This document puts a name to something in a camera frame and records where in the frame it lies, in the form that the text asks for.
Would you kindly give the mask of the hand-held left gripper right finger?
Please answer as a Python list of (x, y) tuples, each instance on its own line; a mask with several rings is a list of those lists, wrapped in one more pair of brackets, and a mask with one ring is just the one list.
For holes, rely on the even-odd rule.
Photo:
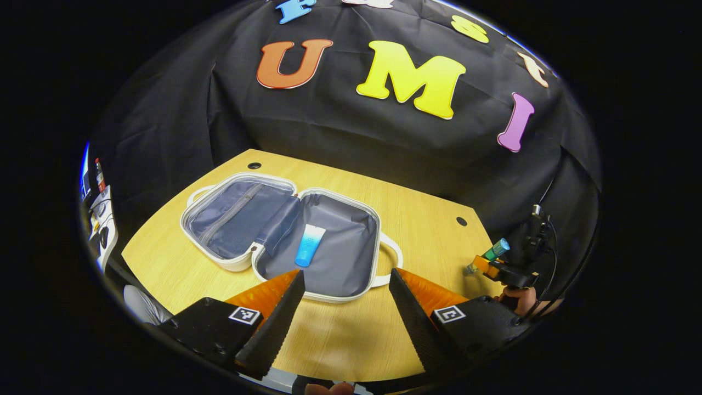
[(428, 375), (475, 368), (531, 331), (531, 322), (489, 296), (465, 298), (403, 268), (389, 290)]

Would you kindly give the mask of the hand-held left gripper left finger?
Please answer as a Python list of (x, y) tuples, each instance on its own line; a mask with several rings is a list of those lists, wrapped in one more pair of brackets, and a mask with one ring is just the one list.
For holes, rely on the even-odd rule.
[(201, 298), (160, 329), (203, 360), (260, 380), (278, 357), (304, 294), (305, 274), (295, 269), (224, 302)]

